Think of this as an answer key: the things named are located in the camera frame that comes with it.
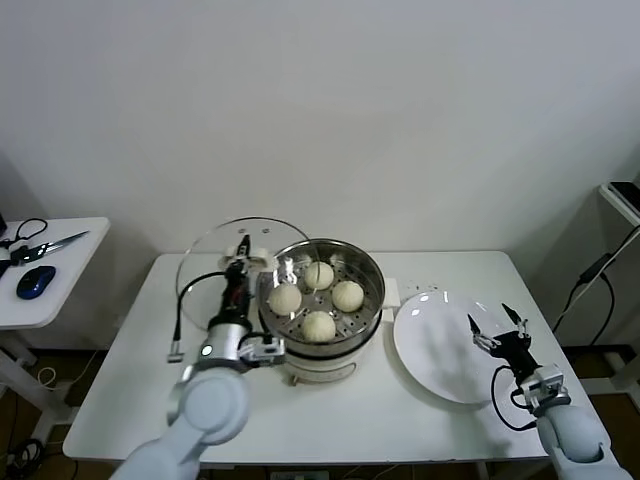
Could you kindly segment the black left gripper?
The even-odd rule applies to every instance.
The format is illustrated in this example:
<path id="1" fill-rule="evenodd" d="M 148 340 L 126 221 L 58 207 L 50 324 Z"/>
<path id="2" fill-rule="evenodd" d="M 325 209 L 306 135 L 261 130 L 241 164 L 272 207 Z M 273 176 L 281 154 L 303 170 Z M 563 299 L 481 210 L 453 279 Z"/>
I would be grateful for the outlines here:
<path id="1" fill-rule="evenodd" d="M 248 272 L 250 269 L 251 238 L 244 236 L 237 247 L 237 256 L 227 265 L 225 272 L 226 288 L 222 294 L 220 316 L 224 323 L 249 326 L 249 307 L 251 292 Z"/>

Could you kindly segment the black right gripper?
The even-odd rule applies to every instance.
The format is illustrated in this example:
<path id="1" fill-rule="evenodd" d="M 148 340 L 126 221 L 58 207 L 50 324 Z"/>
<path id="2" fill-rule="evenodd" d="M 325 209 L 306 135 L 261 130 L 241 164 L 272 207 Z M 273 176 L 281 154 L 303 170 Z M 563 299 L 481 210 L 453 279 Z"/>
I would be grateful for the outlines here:
<path id="1" fill-rule="evenodd" d="M 529 352 L 531 336 L 528 331 L 528 320 L 523 319 L 516 310 L 507 304 L 501 304 L 508 318 L 515 326 L 514 330 L 495 337 L 488 337 L 468 314 L 473 343 L 481 350 L 489 350 L 494 358 L 503 359 L 515 374 L 532 374 L 536 370 L 536 360 Z"/>

